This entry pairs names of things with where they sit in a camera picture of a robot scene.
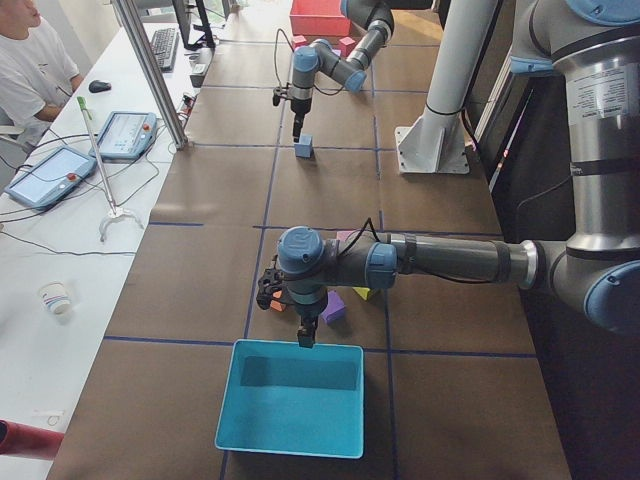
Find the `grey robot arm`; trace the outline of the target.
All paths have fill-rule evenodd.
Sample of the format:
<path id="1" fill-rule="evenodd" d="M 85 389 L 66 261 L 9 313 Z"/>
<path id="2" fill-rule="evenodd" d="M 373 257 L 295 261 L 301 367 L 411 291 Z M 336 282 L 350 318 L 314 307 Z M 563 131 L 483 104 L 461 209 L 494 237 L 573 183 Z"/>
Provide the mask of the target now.
<path id="1" fill-rule="evenodd" d="M 423 114 L 396 129 L 401 172 L 451 171 L 449 133 L 463 108 L 498 1 L 451 1 Z M 294 139 L 309 113 L 317 72 L 357 91 L 366 68 L 394 32 L 391 9 L 424 1 L 341 1 L 342 15 L 366 33 L 346 58 L 316 40 L 294 52 Z M 575 233 L 566 241 L 519 244 L 416 236 L 350 235 L 347 246 L 305 226 L 278 240 L 274 266 L 258 281 L 256 302 L 273 294 L 300 316 L 298 342 L 312 348 L 327 286 L 388 289 L 397 274 L 463 283 L 514 282 L 542 288 L 617 334 L 639 335 L 639 1 L 516 1 L 511 72 L 564 75 L 571 146 Z"/>
<path id="2" fill-rule="evenodd" d="M 335 54 L 324 39 L 299 47 L 293 54 L 288 98 L 294 113 L 292 138 L 295 143 L 300 140 L 305 115 L 311 110 L 316 73 L 325 74 L 347 91 L 360 91 L 367 68 L 394 32 L 393 15 L 385 1 L 341 1 L 340 13 L 365 30 L 346 58 Z"/>

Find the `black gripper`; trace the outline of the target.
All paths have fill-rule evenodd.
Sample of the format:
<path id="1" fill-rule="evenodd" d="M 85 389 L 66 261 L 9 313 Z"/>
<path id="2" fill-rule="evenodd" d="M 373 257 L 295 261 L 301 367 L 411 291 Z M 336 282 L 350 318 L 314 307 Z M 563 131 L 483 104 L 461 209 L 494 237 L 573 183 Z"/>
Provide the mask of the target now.
<path id="1" fill-rule="evenodd" d="M 315 332 L 318 327 L 317 315 L 303 315 L 300 318 L 300 326 L 297 330 L 297 339 L 300 347 L 313 348 L 315 345 Z"/>
<path id="2" fill-rule="evenodd" d="M 293 121 L 293 137 L 299 138 L 302 134 L 305 115 L 311 111 L 311 99 L 298 99 L 292 100 L 292 111 L 294 112 Z"/>

